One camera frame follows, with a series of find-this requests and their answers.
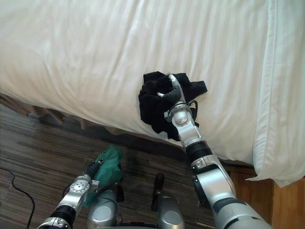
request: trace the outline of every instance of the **mattress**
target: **mattress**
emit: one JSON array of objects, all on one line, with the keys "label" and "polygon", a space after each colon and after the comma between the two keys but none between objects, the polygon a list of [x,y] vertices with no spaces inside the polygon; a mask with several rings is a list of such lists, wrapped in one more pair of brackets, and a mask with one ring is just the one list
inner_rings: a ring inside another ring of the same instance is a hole
[{"label": "mattress", "polygon": [[1,0],[0,92],[168,140],[140,119],[143,74],[187,73],[213,152],[285,186],[305,174],[304,21],[301,0]]}]

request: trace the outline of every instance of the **green towel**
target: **green towel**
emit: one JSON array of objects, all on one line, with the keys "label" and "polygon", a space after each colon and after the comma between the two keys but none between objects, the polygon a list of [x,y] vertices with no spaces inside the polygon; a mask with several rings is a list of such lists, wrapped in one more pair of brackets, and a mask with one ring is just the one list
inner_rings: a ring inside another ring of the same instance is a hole
[{"label": "green towel", "polygon": [[[101,158],[104,161],[93,179],[100,181],[99,186],[101,187],[118,182],[122,178],[122,171],[119,168],[119,164],[123,158],[123,151],[117,146],[111,145],[107,150],[100,153],[95,162],[98,162]],[[91,206],[95,196],[96,193],[88,193],[84,202],[85,208]]]}]

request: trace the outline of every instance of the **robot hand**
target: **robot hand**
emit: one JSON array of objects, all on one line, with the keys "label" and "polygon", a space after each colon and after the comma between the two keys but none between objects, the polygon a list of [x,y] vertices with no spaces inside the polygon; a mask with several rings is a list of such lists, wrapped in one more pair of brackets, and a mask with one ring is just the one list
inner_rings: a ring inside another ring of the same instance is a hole
[{"label": "robot hand", "polygon": [[195,191],[202,204],[212,207],[218,229],[270,229],[260,215],[248,204],[237,199],[235,187],[218,158],[201,136],[194,124],[192,112],[185,101],[182,88],[173,74],[169,74],[173,90],[157,93],[174,106],[164,113],[164,118],[176,127],[183,148],[195,174]]}]

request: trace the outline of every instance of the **floor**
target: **floor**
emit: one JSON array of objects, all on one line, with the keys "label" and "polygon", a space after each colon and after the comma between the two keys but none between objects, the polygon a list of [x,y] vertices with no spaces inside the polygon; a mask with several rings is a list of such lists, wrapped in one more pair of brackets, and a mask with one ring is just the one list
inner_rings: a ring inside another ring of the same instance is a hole
[{"label": "floor", "polygon": [[[52,213],[64,187],[81,175],[85,165],[110,142],[124,151],[124,222],[156,223],[156,213],[150,211],[151,194],[154,177],[162,172],[164,189],[179,201],[186,228],[214,228],[211,210],[198,208],[192,173],[179,149],[130,136],[113,136],[105,129],[83,131],[69,119],[65,126],[47,119],[25,117],[0,106],[0,166],[12,170],[16,186],[35,200],[30,228],[36,228]],[[1,223],[5,229],[24,229],[31,212],[30,200],[11,186],[9,173],[0,170],[0,174]],[[75,229],[86,228],[88,212],[86,208],[81,211]]]}]

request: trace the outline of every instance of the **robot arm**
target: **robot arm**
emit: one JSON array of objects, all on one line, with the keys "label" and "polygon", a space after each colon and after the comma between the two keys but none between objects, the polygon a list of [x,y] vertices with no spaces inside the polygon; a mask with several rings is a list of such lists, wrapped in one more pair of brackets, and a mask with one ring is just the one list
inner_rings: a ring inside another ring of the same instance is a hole
[{"label": "robot arm", "polygon": [[84,171],[83,176],[75,179],[69,192],[57,205],[49,218],[45,219],[37,229],[72,229],[73,222],[79,214],[88,192],[99,187],[99,181],[92,180],[97,173],[102,160],[92,161]]},{"label": "robot arm", "polygon": [[173,74],[169,75],[173,90],[158,95],[175,105],[164,113],[168,122],[178,130],[180,141],[191,161],[195,174],[194,186],[199,201],[209,202],[218,229],[270,229],[260,215],[248,204],[236,198],[235,187],[218,158],[199,133],[194,124],[182,88]]}]

